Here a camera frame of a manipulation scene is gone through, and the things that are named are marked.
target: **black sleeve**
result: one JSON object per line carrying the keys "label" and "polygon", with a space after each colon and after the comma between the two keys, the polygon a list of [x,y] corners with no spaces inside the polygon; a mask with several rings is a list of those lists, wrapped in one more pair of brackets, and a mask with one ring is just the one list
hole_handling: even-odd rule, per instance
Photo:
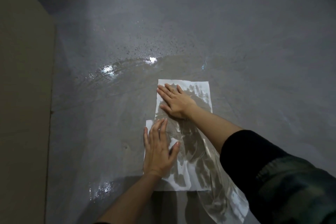
{"label": "black sleeve", "polygon": [[220,162],[225,172],[248,197],[255,190],[255,178],[272,160],[289,155],[251,130],[233,133],[224,143]]}

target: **hand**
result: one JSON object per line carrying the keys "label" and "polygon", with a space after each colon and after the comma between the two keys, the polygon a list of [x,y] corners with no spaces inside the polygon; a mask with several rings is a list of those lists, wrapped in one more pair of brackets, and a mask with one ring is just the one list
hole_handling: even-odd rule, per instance
{"label": "hand", "polygon": [[171,154],[169,154],[166,137],[167,123],[167,119],[158,120],[149,131],[149,137],[146,127],[143,131],[143,142],[146,150],[145,159],[143,161],[144,174],[164,177],[177,159],[180,142],[176,142],[173,145]]}
{"label": "hand", "polygon": [[177,86],[177,91],[169,84],[157,86],[158,94],[167,102],[168,105],[160,105],[160,108],[171,116],[176,118],[186,118],[186,110],[196,102],[183,92],[181,87]]}

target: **forearm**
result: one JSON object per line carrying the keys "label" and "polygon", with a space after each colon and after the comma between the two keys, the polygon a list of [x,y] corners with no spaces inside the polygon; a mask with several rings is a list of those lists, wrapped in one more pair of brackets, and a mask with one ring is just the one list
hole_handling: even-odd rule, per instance
{"label": "forearm", "polygon": [[233,133],[242,130],[241,127],[238,127],[211,112],[205,111],[196,105],[188,106],[185,115],[189,120],[196,124],[219,154],[228,137]]}
{"label": "forearm", "polygon": [[113,224],[135,223],[161,177],[145,174],[98,219]]}

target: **wet floor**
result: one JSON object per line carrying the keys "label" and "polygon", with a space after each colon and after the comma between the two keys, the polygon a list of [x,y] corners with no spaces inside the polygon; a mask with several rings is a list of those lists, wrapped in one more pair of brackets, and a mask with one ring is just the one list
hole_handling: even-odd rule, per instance
{"label": "wet floor", "polygon": [[[336,175],[336,0],[39,1],[57,27],[47,224],[93,222],[141,175],[158,79],[209,81],[214,113]],[[141,222],[211,220],[157,192]]]}

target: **wet paper towel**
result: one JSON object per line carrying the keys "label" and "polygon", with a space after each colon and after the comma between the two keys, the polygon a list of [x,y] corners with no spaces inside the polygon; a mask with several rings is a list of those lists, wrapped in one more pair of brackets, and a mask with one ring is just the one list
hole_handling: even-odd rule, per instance
{"label": "wet paper towel", "polygon": [[[199,107],[212,112],[208,82],[159,79],[158,84],[165,83],[175,88],[181,86]],[[204,209],[217,223],[225,221],[228,211],[236,217],[236,223],[242,223],[249,209],[246,197],[221,167],[217,151],[192,122],[171,119],[160,104],[166,103],[157,94],[155,119],[168,119],[169,149],[176,141],[180,141],[181,146],[177,162],[156,191],[197,191]],[[152,125],[153,120],[146,121],[148,130]]]}

